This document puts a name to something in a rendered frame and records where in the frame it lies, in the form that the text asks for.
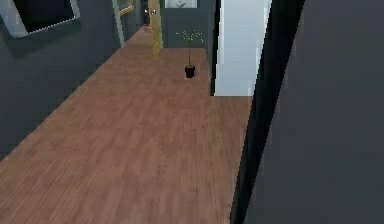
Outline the gold framed wall picture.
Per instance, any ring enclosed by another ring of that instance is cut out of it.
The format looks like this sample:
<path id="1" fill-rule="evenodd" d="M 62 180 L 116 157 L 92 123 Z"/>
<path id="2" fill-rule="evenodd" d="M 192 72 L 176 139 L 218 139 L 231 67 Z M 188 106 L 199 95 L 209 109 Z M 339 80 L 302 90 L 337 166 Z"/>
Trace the gold framed wall picture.
<path id="1" fill-rule="evenodd" d="M 117 0 L 118 10 L 120 15 L 127 14 L 135 8 L 135 0 Z"/>

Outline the white framed grey picture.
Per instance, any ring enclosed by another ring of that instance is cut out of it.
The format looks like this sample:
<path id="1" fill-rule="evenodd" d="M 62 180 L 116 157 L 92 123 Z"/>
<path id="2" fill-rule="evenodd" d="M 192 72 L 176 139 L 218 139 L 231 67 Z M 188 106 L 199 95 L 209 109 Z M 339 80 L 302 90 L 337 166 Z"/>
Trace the white framed grey picture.
<path id="1" fill-rule="evenodd" d="M 165 8 L 197 8 L 198 0 L 165 0 Z"/>

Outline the white room door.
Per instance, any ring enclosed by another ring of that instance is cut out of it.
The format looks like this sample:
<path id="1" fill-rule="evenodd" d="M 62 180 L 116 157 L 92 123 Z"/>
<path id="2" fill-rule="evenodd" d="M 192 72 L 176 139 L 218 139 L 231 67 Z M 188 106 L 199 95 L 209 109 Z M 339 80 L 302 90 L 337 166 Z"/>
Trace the white room door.
<path id="1" fill-rule="evenodd" d="M 215 96 L 252 96 L 272 0 L 221 0 Z"/>

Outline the house plant in black pot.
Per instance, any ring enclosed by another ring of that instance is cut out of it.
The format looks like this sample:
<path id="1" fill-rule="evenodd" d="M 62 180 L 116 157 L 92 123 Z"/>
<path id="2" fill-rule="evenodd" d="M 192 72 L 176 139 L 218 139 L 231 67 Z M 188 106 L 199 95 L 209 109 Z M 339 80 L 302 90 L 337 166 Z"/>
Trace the house plant in black pot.
<path id="1" fill-rule="evenodd" d="M 202 33 L 197 30 L 192 30 L 191 32 L 184 30 L 182 32 L 176 32 L 176 35 L 188 43 L 188 64 L 185 66 L 184 71 L 187 78 L 193 78 L 195 76 L 196 66 L 191 62 L 191 47 L 195 41 L 204 42 Z"/>

